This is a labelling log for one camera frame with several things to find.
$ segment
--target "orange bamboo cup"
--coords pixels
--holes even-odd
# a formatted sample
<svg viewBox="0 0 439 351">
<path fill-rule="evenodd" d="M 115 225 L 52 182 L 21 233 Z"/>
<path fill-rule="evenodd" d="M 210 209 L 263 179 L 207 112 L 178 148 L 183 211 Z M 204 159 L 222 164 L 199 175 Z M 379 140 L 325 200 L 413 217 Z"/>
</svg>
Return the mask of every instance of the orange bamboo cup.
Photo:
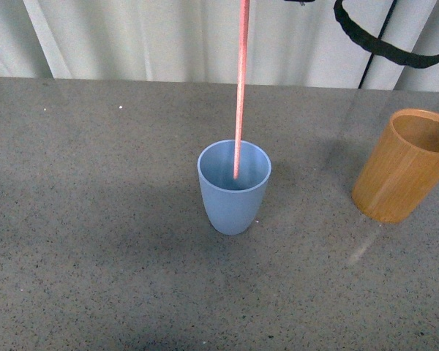
<svg viewBox="0 0 439 351">
<path fill-rule="evenodd" d="M 392 115 L 354 187 L 359 210 L 380 222 L 408 217 L 439 182 L 439 113 Z"/>
</svg>

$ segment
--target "gray countertop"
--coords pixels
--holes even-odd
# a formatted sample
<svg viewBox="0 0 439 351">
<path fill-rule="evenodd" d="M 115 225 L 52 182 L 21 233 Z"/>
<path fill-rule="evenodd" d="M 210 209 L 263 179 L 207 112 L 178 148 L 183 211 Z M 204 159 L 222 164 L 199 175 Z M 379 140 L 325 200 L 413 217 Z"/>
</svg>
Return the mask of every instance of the gray countertop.
<svg viewBox="0 0 439 351">
<path fill-rule="evenodd" d="M 439 184 L 400 224 L 350 191 L 439 93 L 247 86 L 257 219 L 216 232 L 197 157 L 236 87 L 0 78 L 0 350 L 439 350 Z"/>
</svg>

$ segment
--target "red stick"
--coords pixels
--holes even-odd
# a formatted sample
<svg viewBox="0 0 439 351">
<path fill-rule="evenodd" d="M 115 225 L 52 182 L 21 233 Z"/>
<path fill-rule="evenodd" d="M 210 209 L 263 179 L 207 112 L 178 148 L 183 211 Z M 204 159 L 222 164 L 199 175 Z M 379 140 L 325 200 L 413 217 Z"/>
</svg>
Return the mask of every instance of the red stick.
<svg viewBox="0 0 439 351">
<path fill-rule="evenodd" d="M 241 0 L 239 21 L 239 62 L 237 69 L 236 139 L 234 143 L 234 179 L 239 177 L 241 159 L 242 115 L 244 113 L 244 86 L 246 83 L 247 33 L 249 31 L 249 0 Z"/>
</svg>

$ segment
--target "cup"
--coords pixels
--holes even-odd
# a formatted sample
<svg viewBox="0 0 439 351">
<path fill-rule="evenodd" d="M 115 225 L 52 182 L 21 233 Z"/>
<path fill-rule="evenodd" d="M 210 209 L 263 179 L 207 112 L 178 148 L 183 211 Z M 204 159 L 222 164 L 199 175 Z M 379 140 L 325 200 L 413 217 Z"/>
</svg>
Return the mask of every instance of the cup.
<svg viewBox="0 0 439 351">
<path fill-rule="evenodd" d="M 439 182 L 439 113 L 404 109 L 392 115 L 354 188 L 367 216 L 398 223 Z"/>
<path fill-rule="evenodd" d="M 252 223 L 271 173 L 264 150 L 241 141 L 239 177 L 233 178 L 234 140 L 213 143 L 198 157 L 197 169 L 206 214 L 222 234 L 236 235 Z"/>
</svg>

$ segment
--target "white curtain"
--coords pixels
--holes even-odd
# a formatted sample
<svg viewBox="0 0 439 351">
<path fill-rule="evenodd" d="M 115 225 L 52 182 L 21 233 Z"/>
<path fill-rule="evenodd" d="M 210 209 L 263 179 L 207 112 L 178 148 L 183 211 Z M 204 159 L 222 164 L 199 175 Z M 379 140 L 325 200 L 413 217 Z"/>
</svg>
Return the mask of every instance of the white curtain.
<svg viewBox="0 0 439 351">
<path fill-rule="evenodd" d="M 392 0 L 345 0 L 377 36 Z M 334 0 L 251 0 L 247 83 L 358 88 L 370 53 Z M 235 83 L 239 0 L 0 0 L 0 77 Z M 439 53 L 439 0 L 398 0 L 383 39 Z M 363 88 L 439 91 L 439 64 L 376 56 Z"/>
</svg>

